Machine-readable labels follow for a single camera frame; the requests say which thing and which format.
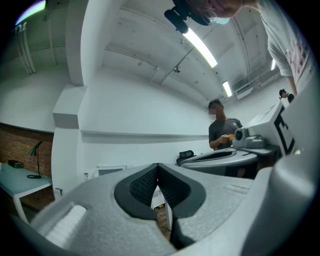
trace handle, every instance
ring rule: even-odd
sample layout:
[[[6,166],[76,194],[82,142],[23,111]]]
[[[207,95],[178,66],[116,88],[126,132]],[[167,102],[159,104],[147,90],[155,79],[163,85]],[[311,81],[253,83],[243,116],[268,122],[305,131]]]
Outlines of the handle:
[[[56,190],[59,190],[59,191],[60,191],[60,195],[62,196],[62,191],[63,191],[63,189],[58,188],[58,187],[56,187],[55,189],[56,189]]]

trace brick wall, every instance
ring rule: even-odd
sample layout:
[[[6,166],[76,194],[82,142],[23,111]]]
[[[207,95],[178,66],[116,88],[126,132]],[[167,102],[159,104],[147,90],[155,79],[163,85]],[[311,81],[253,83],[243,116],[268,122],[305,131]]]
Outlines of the brick wall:
[[[51,177],[51,150],[54,135],[16,128],[0,123],[0,163],[16,160],[23,163],[23,168],[38,172],[37,157],[28,156],[29,151],[42,140],[38,148],[40,174]]]

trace gray t-shirt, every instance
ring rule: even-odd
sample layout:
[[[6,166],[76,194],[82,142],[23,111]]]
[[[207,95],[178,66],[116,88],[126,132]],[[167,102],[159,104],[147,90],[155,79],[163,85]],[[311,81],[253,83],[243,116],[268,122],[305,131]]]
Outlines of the gray t-shirt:
[[[222,135],[235,134],[236,129],[243,127],[241,122],[236,118],[228,118],[224,121],[215,120],[209,126],[209,143],[220,138]],[[220,144],[218,150],[230,148],[232,143]]]

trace hand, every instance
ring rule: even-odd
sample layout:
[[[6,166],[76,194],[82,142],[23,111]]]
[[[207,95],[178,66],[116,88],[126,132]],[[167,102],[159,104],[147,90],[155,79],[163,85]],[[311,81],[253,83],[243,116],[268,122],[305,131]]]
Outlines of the hand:
[[[229,138],[228,138],[228,135],[222,135],[220,138],[219,138],[219,142],[221,144],[227,144],[229,143]]]

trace table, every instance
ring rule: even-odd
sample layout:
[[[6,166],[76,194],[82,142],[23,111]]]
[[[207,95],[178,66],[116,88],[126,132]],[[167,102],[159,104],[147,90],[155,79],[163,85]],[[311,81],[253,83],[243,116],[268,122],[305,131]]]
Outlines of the table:
[[[13,198],[20,219],[28,224],[20,198],[51,186],[52,181],[47,176],[32,179],[27,175],[35,175],[35,173],[23,168],[13,168],[7,163],[1,164],[0,187]]]

